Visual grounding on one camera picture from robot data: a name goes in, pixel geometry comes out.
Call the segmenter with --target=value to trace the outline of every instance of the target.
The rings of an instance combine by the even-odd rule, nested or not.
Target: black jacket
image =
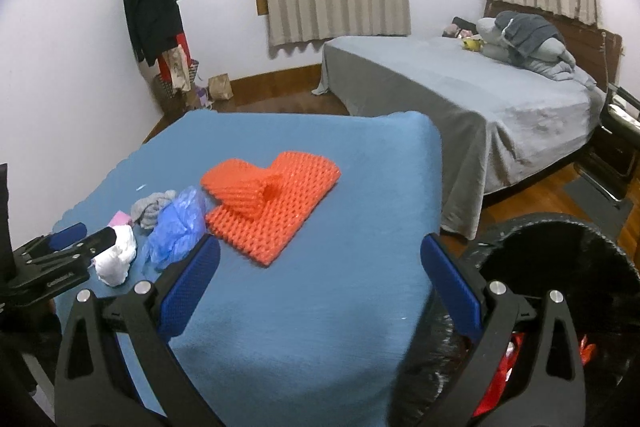
[[[180,9],[175,0],[124,0],[131,44],[139,62],[152,66],[162,53],[177,46],[183,33]]]

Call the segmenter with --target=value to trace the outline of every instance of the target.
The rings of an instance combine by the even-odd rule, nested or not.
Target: black trash bag
[[[640,417],[630,413],[640,403],[640,276],[617,245],[573,216],[529,214],[489,229],[462,259],[517,294],[543,297],[560,290],[578,341],[587,335],[596,344],[584,368],[586,426],[640,425]],[[400,368],[391,427],[415,427],[460,367],[466,348],[440,298],[432,295]],[[624,423],[628,417],[633,423]]]

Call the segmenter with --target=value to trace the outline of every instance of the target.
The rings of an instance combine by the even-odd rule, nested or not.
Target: pink object
[[[110,227],[117,227],[118,225],[132,225],[133,221],[129,214],[125,214],[122,210],[118,210],[116,215],[111,217],[109,222]]]

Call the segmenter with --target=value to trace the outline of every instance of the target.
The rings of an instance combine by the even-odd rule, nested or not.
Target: headboard
[[[538,8],[520,6],[504,1],[488,0],[484,8],[485,17],[495,17],[505,10],[520,13],[542,15],[560,30],[566,47],[575,57],[575,61],[583,70],[589,73],[598,87],[607,92],[607,74],[602,53],[602,34],[606,35],[607,66],[609,67],[609,81],[616,81],[620,55],[622,54],[622,37],[615,33],[599,29],[596,25],[588,26],[576,19],[569,19],[563,15],[546,12]]]

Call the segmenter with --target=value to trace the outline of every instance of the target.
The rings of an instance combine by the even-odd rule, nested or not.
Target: bed sheet
[[[468,239],[482,197],[582,147],[604,105],[597,88],[554,82],[447,38],[334,39],[315,92],[326,89],[352,115],[415,110],[431,118],[442,135],[442,227]]]
[[[221,242],[222,259],[186,331],[178,361],[229,427],[383,427],[399,363],[431,284],[419,248],[440,222],[440,137],[415,112],[384,118],[190,112],[121,162],[61,230],[89,233],[139,197],[197,185],[223,160],[266,167],[282,151],[326,156],[342,171],[273,265]],[[138,249],[144,242],[136,230]],[[158,274],[138,258],[119,295]],[[79,288],[57,299],[63,323]],[[148,407],[160,411],[120,342]]]

